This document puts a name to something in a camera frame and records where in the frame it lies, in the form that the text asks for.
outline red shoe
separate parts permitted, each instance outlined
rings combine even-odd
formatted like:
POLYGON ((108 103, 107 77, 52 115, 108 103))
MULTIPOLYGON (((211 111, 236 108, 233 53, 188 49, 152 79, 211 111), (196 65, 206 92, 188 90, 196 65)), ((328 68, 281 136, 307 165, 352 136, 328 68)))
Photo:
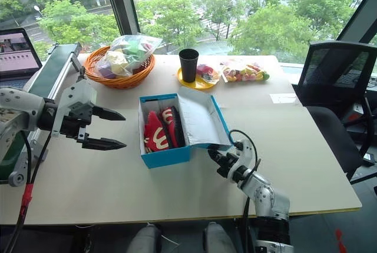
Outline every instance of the red shoe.
POLYGON ((144 128, 144 144, 147 153, 167 150, 172 147, 169 134, 155 111, 149 112, 144 128))
POLYGON ((185 146, 181 118, 177 109, 174 106, 165 108, 161 113, 161 117, 167 125, 173 148, 185 146))

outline white table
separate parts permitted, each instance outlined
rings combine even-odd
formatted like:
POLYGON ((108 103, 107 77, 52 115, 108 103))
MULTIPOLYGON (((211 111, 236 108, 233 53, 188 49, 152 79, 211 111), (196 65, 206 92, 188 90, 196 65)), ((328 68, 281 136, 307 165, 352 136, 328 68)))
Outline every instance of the white table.
MULTIPOLYGON (((211 56, 210 60, 228 58, 211 56)), ((248 133, 262 158, 259 172, 291 201, 291 214, 350 211, 361 207, 336 158, 306 108, 273 104, 269 94, 293 93, 273 56, 257 61, 271 78, 265 83, 225 84, 215 95, 229 128, 248 133)), ((148 169, 140 157, 138 97, 177 92, 178 56, 156 56, 157 63, 137 88, 118 91, 93 83, 97 104, 122 113, 125 122, 93 118, 93 138, 114 138, 128 146, 115 151, 81 149, 63 136, 52 139, 41 165, 26 224, 94 224, 169 219, 239 217, 246 197, 217 174, 206 150, 190 162, 148 169)), ((77 75, 68 77, 66 85, 77 75)), ((0 224, 15 223, 23 188, 0 187, 0 224)), ((250 214, 254 214, 251 205, 250 214)))

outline blue shoe box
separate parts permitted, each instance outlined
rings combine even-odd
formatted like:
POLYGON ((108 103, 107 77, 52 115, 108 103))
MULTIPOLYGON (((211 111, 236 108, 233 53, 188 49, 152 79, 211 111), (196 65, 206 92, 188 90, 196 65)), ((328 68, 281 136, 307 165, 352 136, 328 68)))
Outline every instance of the blue shoe box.
POLYGON ((148 168, 188 162, 191 149, 208 148, 213 145, 226 151, 232 143, 228 138, 228 127, 215 98, 200 91, 181 87, 176 94, 144 96, 139 98, 140 154, 148 168), (150 111, 160 113, 175 106, 181 118, 185 147, 146 153, 144 127, 150 111))

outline plastic bag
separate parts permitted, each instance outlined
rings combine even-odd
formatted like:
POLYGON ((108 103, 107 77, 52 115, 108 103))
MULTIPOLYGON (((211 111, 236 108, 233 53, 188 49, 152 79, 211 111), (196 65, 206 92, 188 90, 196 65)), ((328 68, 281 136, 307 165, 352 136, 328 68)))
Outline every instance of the plastic bag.
POLYGON ((243 64, 234 60, 223 63, 223 79, 225 82, 266 81, 270 75, 256 62, 243 64))
POLYGON ((96 63, 98 76, 114 79, 137 74, 144 69, 141 65, 161 41, 161 38, 146 35, 123 35, 116 38, 96 63))
POLYGON ((209 84, 217 84, 221 77, 221 69, 215 65, 200 64, 196 75, 209 84))

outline woven basket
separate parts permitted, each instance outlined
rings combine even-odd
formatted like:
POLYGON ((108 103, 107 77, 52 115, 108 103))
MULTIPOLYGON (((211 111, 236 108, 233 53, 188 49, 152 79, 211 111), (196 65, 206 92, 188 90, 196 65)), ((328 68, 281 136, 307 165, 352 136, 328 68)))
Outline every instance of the woven basket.
POLYGON ((85 73, 87 76, 95 82, 99 82, 108 87, 117 89, 127 89, 133 88, 141 84, 144 78, 152 71, 156 59, 151 55, 147 60, 141 65, 142 71, 135 75, 127 76, 124 78, 108 79, 99 77, 95 73, 95 63, 97 63, 110 49, 110 46, 102 47, 94 52, 92 52, 84 62, 85 73))

